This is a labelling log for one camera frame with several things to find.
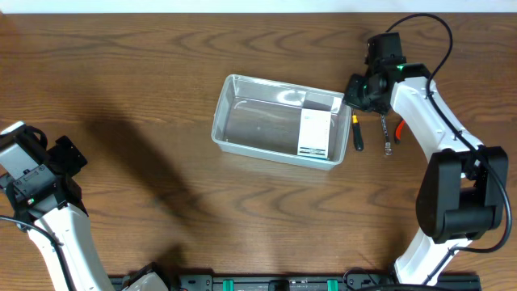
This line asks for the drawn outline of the clear plastic container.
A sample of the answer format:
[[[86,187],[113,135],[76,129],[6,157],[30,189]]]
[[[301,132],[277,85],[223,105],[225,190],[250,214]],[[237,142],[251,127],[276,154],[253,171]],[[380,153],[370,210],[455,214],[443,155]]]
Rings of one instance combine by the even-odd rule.
[[[345,156],[351,108],[344,95],[309,86],[229,75],[214,113],[211,137],[221,150],[329,171]],[[301,110],[331,113],[328,159],[297,154]]]

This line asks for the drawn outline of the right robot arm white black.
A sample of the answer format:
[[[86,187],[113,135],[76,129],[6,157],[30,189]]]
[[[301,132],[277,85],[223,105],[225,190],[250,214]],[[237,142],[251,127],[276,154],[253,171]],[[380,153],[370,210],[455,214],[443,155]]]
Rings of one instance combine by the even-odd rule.
[[[506,192],[508,157],[500,146],[487,147],[454,116],[423,64],[374,62],[354,76],[347,103],[366,112],[396,112],[427,158],[416,200],[419,229],[393,265],[404,285],[435,285],[454,255],[504,222],[499,250],[511,232]]]

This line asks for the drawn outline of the white blue cardboard box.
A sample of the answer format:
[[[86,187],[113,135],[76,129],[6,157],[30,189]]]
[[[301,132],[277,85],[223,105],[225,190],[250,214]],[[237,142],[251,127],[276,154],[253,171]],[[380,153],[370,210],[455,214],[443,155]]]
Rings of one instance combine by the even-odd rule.
[[[297,154],[328,159],[331,113],[314,109],[301,110]]]

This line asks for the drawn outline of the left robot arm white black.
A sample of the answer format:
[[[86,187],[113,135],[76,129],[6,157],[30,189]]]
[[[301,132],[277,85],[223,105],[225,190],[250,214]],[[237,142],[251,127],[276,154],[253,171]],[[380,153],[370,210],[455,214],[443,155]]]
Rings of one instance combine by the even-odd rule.
[[[153,264],[123,279],[106,273],[91,235],[82,190],[73,177],[87,160],[66,136],[48,147],[46,136],[21,124],[1,134],[1,189],[10,218],[44,257],[56,290],[169,290]]]

